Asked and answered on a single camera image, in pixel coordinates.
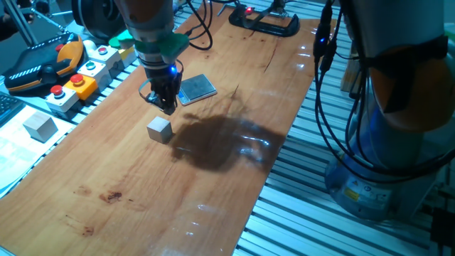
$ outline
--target white plastic block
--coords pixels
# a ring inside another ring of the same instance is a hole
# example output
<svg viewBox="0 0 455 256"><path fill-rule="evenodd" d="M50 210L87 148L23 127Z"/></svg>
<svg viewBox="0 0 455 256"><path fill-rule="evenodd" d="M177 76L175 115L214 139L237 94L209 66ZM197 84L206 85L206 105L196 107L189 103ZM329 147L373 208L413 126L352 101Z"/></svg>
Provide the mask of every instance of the white plastic block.
<svg viewBox="0 0 455 256"><path fill-rule="evenodd" d="M77 72L81 75L94 78L95 81L97 81L100 92L105 90L106 87L112 82L107 66L97 61L89 60L86 64L82 65Z"/></svg>
<svg viewBox="0 0 455 256"><path fill-rule="evenodd" d="M29 117L23 123L23 126L33 139L43 143L48 141L58 131L52 118L39 111Z"/></svg>
<svg viewBox="0 0 455 256"><path fill-rule="evenodd" d="M171 140L172 127L171 123L161 117L155 117L153 121L147 125L150 139L159 143L165 144Z"/></svg>
<svg viewBox="0 0 455 256"><path fill-rule="evenodd" d="M111 78L117 77L125 69L122 57L117 49L109 46L100 46L89 55L90 60L103 63L107 66Z"/></svg>

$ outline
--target small white cube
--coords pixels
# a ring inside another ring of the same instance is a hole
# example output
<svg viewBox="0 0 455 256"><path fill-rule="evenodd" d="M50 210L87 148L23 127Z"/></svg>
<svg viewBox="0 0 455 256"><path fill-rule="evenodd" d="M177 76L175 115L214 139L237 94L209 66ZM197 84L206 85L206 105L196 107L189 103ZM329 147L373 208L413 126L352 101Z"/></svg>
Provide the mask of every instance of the small white cube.
<svg viewBox="0 0 455 256"><path fill-rule="evenodd" d="M161 117L155 117L155 119L147 125L147 131L149 132L150 139L162 144L168 143L172 137L171 123Z"/></svg>
<svg viewBox="0 0 455 256"><path fill-rule="evenodd" d="M48 141L58 131L52 118L39 111L29 117L23 126L33 139L42 143Z"/></svg>

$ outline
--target black cable connector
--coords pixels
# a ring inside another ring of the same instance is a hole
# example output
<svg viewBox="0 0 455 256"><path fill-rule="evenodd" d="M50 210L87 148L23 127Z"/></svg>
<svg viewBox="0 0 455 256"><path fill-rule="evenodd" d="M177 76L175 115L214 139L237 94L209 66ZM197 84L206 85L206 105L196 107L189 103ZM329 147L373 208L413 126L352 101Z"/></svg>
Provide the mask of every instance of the black cable connector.
<svg viewBox="0 0 455 256"><path fill-rule="evenodd" d="M327 72L332 66L333 57L335 57L336 53L336 46L336 38L333 38L330 43L328 43L326 54L324 54L321 66L319 66L319 70L321 72Z"/></svg>
<svg viewBox="0 0 455 256"><path fill-rule="evenodd" d="M332 22L332 2L327 1L322 9L321 20L319 21L318 30L316 31L316 39L313 44L314 62L318 63L320 58L326 53L328 39L330 37Z"/></svg>

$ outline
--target wooden board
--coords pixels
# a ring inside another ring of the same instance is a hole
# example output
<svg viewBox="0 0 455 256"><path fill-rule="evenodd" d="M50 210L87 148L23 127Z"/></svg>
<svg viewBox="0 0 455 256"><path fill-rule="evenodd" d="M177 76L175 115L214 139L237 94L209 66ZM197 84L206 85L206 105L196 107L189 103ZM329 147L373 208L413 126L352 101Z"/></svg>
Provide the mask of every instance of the wooden board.
<svg viewBox="0 0 455 256"><path fill-rule="evenodd" d="M137 68L0 200L1 246L17 255L232 253L313 79L318 21L277 38L231 26L231 11L214 17L211 50L180 57L184 78L204 73L218 94L167 117L139 97ZM178 31L195 24L192 16ZM157 115L172 123L168 145L148 137Z"/></svg>

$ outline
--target metal plate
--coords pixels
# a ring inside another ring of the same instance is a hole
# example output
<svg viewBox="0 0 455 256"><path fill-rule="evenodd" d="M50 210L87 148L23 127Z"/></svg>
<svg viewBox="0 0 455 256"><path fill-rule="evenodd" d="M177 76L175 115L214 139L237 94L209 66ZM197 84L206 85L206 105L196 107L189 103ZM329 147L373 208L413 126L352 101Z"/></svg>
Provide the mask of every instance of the metal plate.
<svg viewBox="0 0 455 256"><path fill-rule="evenodd" d="M178 99L183 106L186 106L198 100L215 95L216 93L215 87L213 87L207 77L202 74L182 82L180 92L178 93Z"/></svg>

